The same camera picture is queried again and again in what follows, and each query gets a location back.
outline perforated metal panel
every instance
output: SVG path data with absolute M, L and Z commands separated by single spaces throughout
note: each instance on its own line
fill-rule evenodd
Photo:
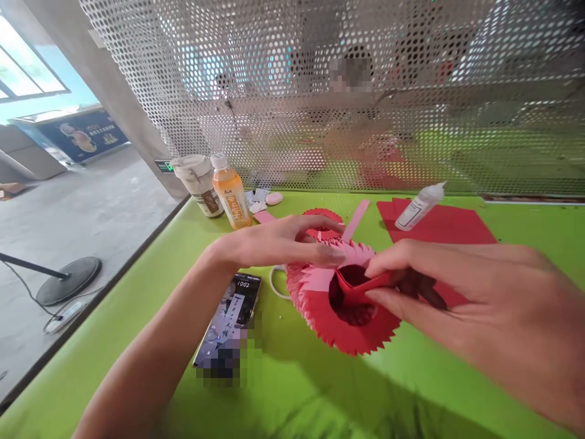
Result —
M 248 185 L 585 195 L 579 0 L 80 0 L 174 157 Z

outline white cable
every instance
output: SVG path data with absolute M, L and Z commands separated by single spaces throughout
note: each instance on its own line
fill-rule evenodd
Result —
M 276 288 L 274 288 L 274 284 L 272 283 L 272 273 L 274 273 L 274 269 L 280 270 L 280 271 L 284 271 L 284 267 L 282 267 L 281 265 L 275 265 L 270 269 L 270 276 L 268 276 L 268 281 L 270 281 L 270 287 L 272 288 L 272 292 L 274 294 L 276 294 L 278 297 L 280 297 L 281 299 L 285 299 L 285 300 L 290 300 L 291 297 L 290 296 L 285 296 L 283 294 L 280 294 Z

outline orange juice bottle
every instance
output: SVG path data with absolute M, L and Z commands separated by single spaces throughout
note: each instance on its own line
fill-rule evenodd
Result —
M 233 229 L 238 230 L 251 226 L 252 215 L 250 215 L 246 204 L 242 179 L 227 162 L 227 157 L 223 152 L 213 154 L 211 164 L 215 168 L 213 188 L 218 193 L 219 201 L 224 207 Z

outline concrete floor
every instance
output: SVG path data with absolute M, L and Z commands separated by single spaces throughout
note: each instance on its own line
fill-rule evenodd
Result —
M 178 203 L 131 145 L 34 185 L 0 202 L 0 251 L 53 269 L 99 257 L 102 271 L 85 291 L 104 286 Z M 15 269 L 36 295 L 46 276 Z M 0 401 L 59 337 L 43 335 L 48 319 L 0 264 Z

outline window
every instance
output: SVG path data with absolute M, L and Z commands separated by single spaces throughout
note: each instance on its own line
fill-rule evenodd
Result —
M 0 102 L 67 92 L 0 10 Z

